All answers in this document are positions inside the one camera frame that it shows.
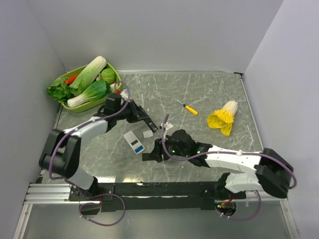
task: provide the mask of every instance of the red wire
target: red wire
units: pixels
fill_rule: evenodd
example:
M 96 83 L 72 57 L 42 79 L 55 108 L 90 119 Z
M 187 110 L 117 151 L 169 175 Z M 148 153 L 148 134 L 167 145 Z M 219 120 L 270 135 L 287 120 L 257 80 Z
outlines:
M 233 200 L 234 200 L 234 198 L 235 198 L 235 195 L 233 195 L 233 196 L 231 197 L 231 199 L 230 199 L 228 202 L 226 202 L 226 203 L 222 203 L 222 205 L 227 205 L 227 204 L 229 204 L 231 201 L 233 201 Z

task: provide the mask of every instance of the metal frame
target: metal frame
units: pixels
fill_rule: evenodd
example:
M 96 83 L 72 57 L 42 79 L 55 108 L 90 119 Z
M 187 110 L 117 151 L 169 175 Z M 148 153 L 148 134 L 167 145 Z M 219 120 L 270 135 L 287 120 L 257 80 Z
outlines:
M 129 74 L 129 73 L 178 73 L 179 71 L 119 71 L 119 73 L 123 73 L 123 74 Z M 204 73 L 205 71 L 180 71 L 181 73 Z M 223 72 L 205 72 L 205 73 L 223 73 Z M 250 109 L 250 113 L 252 115 L 253 118 L 253 122 L 257 131 L 257 135 L 259 138 L 259 142 L 261 147 L 263 148 L 263 144 L 259 135 L 259 131 L 256 125 L 256 121 L 248 100 L 248 96 L 245 90 L 245 86 L 242 80 L 242 77 L 240 77 L 240 81 L 246 96 L 246 100 Z M 54 123 L 54 127 L 57 127 L 60 115 L 62 112 L 62 106 L 60 105 L 59 110 L 57 112 L 57 116 L 55 119 L 55 123 Z M 29 220 L 30 217 L 30 213 L 32 210 L 32 206 L 33 204 L 83 204 L 83 203 L 88 203 L 88 201 L 85 202 L 70 202 L 68 200 L 69 198 L 69 194 L 70 194 L 71 188 L 69 184 L 30 184 L 28 191 L 26 193 L 25 196 L 25 200 L 23 203 L 23 208 L 22 208 L 22 212 L 15 230 L 15 234 L 13 239 L 23 239 L 24 236 L 24 232 L 27 226 L 27 222 Z M 274 198 L 270 195 L 268 195 L 265 192 L 259 192 L 261 195 L 261 199 L 262 201 L 280 201 L 281 207 L 282 207 L 282 211 L 283 211 L 283 215 L 286 221 L 286 225 L 290 234 L 290 237 L 292 239 L 299 239 L 299 233 L 296 227 L 296 223 L 292 214 L 292 211 L 290 209 L 289 206 L 289 202 L 287 199 L 279 199 L 279 198 Z M 254 192 L 246 192 L 246 199 L 242 199 L 242 200 L 235 200 L 237 202 L 240 201 L 246 201 L 246 203 L 248 204 L 249 202 L 253 202 L 253 201 L 257 201 L 258 197 L 256 196 L 256 194 Z
M 31 210 L 32 210 L 32 204 L 23 205 L 22 212 L 19 218 L 18 225 L 16 226 L 13 239 L 23 239 Z

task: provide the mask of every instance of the cable tie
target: cable tie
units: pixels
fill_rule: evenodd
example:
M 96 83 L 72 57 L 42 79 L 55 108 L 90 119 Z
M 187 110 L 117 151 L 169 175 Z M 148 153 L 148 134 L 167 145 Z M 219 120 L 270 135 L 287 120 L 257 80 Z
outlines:
M 243 151 L 241 149 L 238 150 L 238 152 L 236 153 L 238 156 L 243 155 Z

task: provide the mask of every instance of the yellow screwdriver handle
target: yellow screwdriver handle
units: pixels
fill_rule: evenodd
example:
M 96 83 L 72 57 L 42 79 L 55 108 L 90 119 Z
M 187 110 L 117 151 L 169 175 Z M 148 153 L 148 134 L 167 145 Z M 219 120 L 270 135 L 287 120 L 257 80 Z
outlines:
M 189 106 L 185 106 L 185 108 L 194 115 L 198 115 L 198 112 Z

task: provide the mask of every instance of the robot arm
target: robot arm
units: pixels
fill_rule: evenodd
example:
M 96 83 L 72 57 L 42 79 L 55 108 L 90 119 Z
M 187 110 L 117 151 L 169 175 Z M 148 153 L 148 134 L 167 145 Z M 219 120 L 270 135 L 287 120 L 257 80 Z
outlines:
M 188 161 L 198 167 L 222 167 L 242 172 L 223 175 L 224 187 L 234 194 L 242 191 L 263 190 L 277 198 L 287 197 L 291 180 L 290 173 L 280 164 L 262 157 L 260 153 L 275 158 L 290 171 L 294 169 L 272 149 L 265 148 L 263 152 L 252 152 L 252 155 L 246 155 L 242 151 L 195 142 L 183 129 L 175 131 L 171 136 L 167 135 L 165 145 L 169 154 L 185 158 L 205 152 L 217 152 L 195 156 Z M 154 150 L 150 154 L 143 154 L 142 157 L 143 161 L 162 162 L 168 159 L 170 157 L 163 150 L 161 138 L 155 140 Z
M 127 107 L 117 116 L 101 120 L 101 118 L 105 116 L 118 112 L 123 106 L 123 98 L 123 95 L 110 94 L 106 103 L 99 108 L 98 112 L 93 117 L 86 121 L 91 121 L 92 123 L 84 127 L 80 128 L 78 125 L 64 131 L 54 129 L 48 136 L 39 160 L 39 166 L 41 168 L 49 169 L 51 157 L 58 142 L 67 133 L 77 129 L 61 144 L 61 147 L 55 156 L 52 172 L 61 175 L 68 182 L 87 190 L 89 194 L 94 195 L 97 190 L 97 179 L 85 172 L 79 166 L 81 145 L 84 145 L 100 134 L 110 131 L 118 120 L 127 120 L 129 123 L 144 120 L 153 132 L 158 129 L 143 108 L 137 106 L 133 100 L 130 100 Z

